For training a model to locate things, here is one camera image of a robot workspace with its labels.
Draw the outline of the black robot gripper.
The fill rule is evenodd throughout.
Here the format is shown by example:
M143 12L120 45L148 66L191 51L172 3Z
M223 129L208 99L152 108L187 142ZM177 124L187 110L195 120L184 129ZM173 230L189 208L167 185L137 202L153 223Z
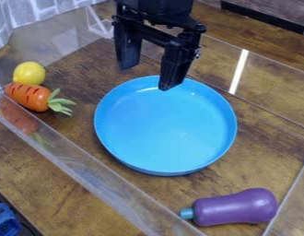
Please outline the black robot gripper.
M193 59L200 57L200 36L207 27L191 17L195 0L115 0L115 46L120 69L140 62L141 43L165 48L159 88L184 82Z

